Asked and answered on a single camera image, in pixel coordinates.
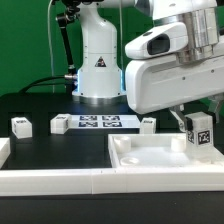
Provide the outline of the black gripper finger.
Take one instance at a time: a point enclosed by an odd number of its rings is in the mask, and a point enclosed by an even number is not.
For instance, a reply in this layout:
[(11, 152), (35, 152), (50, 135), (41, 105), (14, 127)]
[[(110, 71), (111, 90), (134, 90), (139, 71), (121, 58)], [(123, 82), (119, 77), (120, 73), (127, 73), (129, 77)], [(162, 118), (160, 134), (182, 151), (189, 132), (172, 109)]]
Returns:
[(169, 111), (176, 118), (181, 132), (186, 132), (191, 128), (191, 121), (184, 115), (183, 105), (172, 106)]
[(224, 93), (210, 96), (209, 100), (210, 100), (209, 111), (214, 116), (215, 122), (218, 123), (219, 112), (222, 108), (222, 105), (224, 104)]

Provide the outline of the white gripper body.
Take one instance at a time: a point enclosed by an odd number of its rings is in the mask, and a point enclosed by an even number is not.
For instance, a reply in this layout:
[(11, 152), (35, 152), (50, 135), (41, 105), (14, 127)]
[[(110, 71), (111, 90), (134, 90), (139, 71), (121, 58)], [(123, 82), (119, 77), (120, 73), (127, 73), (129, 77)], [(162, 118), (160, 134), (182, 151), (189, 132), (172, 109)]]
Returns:
[(129, 107), (145, 114), (224, 92), (224, 51), (178, 64), (174, 55), (133, 60), (126, 68)]

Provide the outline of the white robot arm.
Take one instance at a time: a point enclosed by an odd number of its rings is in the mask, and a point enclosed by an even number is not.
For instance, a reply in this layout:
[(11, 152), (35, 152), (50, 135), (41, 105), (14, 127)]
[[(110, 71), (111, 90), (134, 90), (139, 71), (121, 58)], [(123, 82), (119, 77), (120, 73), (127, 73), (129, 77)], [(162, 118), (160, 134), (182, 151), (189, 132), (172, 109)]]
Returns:
[[(170, 109), (180, 129), (194, 128), (184, 103), (210, 97), (217, 112), (224, 95), (224, 36), (219, 34), (216, 0), (55, 0), (66, 11), (57, 16), (68, 54), (73, 96), (107, 102), (126, 86), (129, 107), (146, 114)], [(116, 28), (97, 9), (134, 6), (154, 27), (125, 46), (125, 74), (116, 62)]]

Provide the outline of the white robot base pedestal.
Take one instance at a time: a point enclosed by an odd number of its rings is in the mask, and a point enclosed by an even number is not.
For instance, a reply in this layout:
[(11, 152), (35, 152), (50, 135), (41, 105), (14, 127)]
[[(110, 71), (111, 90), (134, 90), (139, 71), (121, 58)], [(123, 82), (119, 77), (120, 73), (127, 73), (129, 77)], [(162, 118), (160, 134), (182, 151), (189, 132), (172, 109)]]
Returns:
[(122, 70), (117, 65), (117, 30), (99, 16), (95, 4), (79, 13), (83, 37), (83, 64), (78, 69), (73, 97), (89, 104), (112, 104), (125, 96)]

